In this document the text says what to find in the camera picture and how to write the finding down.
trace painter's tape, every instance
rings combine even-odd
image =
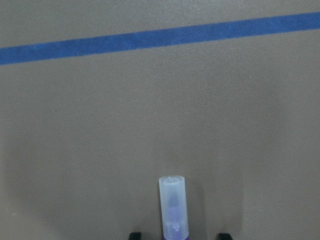
[[[0,65],[320,29],[320,12],[0,48]]]

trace blue tape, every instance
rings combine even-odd
[[[320,12],[0,48],[0,65],[320,29]]]

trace gray surface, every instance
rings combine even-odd
[[[33,2],[4,1],[2,47],[320,10]],[[169,174],[194,240],[319,239],[319,33],[1,66],[0,239],[160,239]]]

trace pen cap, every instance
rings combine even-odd
[[[185,240],[189,236],[186,185],[183,176],[159,179],[163,236],[166,240]]]

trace blue tape strip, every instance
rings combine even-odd
[[[320,12],[0,48],[0,65],[320,29]]]

